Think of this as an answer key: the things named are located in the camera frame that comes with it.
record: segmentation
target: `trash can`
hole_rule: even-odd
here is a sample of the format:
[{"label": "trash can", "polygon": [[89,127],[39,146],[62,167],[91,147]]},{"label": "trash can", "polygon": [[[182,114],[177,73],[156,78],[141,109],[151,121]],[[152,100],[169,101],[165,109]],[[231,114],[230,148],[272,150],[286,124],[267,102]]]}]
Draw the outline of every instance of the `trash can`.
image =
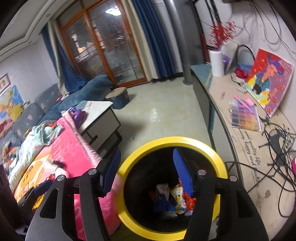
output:
[{"label": "trash can", "polygon": [[[187,137],[165,137],[149,142],[134,151],[120,166],[118,174],[124,181],[116,196],[118,216],[134,233],[150,240],[173,241],[184,238],[190,220],[179,215],[163,220],[153,211],[148,196],[157,184],[178,184],[173,163],[173,150],[180,147],[187,160],[196,162],[199,169],[227,178],[227,171],[218,154],[206,144]],[[216,195],[213,220],[220,211],[220,195]]]}]

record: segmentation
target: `sofa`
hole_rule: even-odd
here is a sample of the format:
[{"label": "sofa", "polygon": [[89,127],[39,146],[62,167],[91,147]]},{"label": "sofa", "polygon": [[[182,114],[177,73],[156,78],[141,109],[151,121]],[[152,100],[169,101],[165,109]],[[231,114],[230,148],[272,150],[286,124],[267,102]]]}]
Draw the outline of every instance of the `sofa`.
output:
[{"label": "sofa", "polygon": [[12,147],[20,146],[28,129],[45,120],[58,120],[61,117],[61,111],[68,110],[83,100],[103,101],[106,95],[111,92],[111,85],[112,82],[107,75],[100,75],[60,102],[57,102],[61,96],[58,86],[57,84],[52,85],[38,95],[34,103],[24,109],[24,112],[14,122],[12,130],[0,140],[1,149],[8,141],[11,142]]}]

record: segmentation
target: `painting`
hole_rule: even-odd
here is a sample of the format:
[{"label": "painting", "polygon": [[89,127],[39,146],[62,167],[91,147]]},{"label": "painting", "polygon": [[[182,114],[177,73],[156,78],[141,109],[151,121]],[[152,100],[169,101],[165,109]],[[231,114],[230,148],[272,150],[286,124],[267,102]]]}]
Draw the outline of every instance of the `painting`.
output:
[{"label": "painting", "polygon": [[5,120],[15,122],[23,112],[24,101],[16,85],[10,86],[0,96],[0,123]]},{"label": "painting", "polygon": [[293,71],[294,66],[290,63],[259,49],[245,87],[269,117],[272,117],[280,105]]},{"label": "painting", "polygon": [[8,74],[4,75],[0,79],[0,95],[10,86],[10,80]]}]

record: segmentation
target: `vase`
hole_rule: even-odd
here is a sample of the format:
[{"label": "vase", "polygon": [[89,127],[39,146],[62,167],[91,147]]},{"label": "vase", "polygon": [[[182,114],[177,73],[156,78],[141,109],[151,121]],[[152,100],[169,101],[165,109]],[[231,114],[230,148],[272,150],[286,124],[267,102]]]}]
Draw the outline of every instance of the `vase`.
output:
[{"label": "vase", "polygon": [[216,77],[224,76],[224,62],[222,52],[210,50],[210,60],[212,65],[212,75]]}]

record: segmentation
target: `beige curtain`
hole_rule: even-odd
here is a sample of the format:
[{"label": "beige curtain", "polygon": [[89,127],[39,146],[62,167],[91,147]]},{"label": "beige curtain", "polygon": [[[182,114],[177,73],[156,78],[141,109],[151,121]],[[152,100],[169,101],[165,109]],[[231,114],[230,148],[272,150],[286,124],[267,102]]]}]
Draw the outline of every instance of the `beige curtain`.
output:
[{"label": "beige curtain", "polygon": [[131,0],[121,0],[123,8],[126,12],[128,22],[131,26],[133,37],[139,51],[140,59],[148,81],[158,79],[156,68],[151,56],[149,45],[147,43],[145,33],[143,31],[141,22],[138,18],[137,12]]},{"label": "beige curtain", "polygon": [[48,26],[48,33],[49,33],[49,39],[50,39],[50,43],[52,45],[52,50],[54,52],[54,58],[56,61],[56,65],[57,65],[57,77],[58,77],[58,82],[57,82],[57,86],[59,88],[59,91],[61,93],[62,96],[67,96],[69,95],[69,91],[67,91],[66,86],[65,86],[65,80],[63,78],[62,75],[62,66],[59,60],[59,55],[57,52],[57,42],[56,42],[56,33],[55,33],[55,29],[54,29],[54,23],[53,20],[50,19],[47,22],[47,26]]}]

